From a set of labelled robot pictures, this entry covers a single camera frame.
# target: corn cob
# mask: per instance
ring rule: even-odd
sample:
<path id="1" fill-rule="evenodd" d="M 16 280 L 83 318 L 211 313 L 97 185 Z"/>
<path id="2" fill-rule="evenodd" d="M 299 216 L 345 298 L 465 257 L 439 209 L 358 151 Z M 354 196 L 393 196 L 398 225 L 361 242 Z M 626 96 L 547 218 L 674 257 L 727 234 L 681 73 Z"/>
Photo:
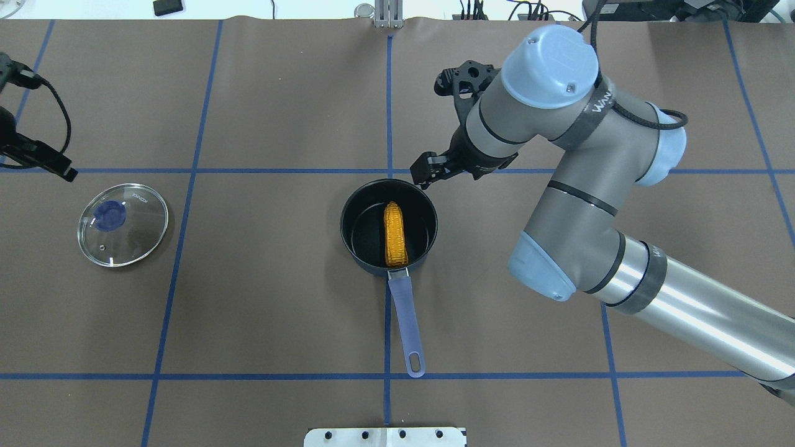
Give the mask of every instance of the corn cob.
<path id="1" fill-rule="evenodd" d="M 403 213 L 398 204 L 394 202 L 389 202 L 386 209 L 384 209 L 384 228 L 386 235 L 386 266 L 408 266 L 409 255 L 405 251 Z"/>

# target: blue handle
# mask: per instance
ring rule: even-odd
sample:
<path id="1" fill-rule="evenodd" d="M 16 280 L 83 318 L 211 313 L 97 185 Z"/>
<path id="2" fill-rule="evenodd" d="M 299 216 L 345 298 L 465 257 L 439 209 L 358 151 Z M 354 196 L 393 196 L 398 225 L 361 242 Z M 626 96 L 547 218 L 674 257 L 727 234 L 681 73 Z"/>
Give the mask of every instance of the blue handle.
<path id="1" fill-rule="evenodd" d="M 417 324 L 417 313 L 414 311 L 414 294 L 411 289 L 411 278 L 391 278 L 389 280 L 392 299 L 397 310 L 397 324 L 400 326 L 400 337 L 403 340 L 403 357 L 405 369 L 412 377 L 425 374 L 425 356 L 422 353 L 420 327 Z"/>

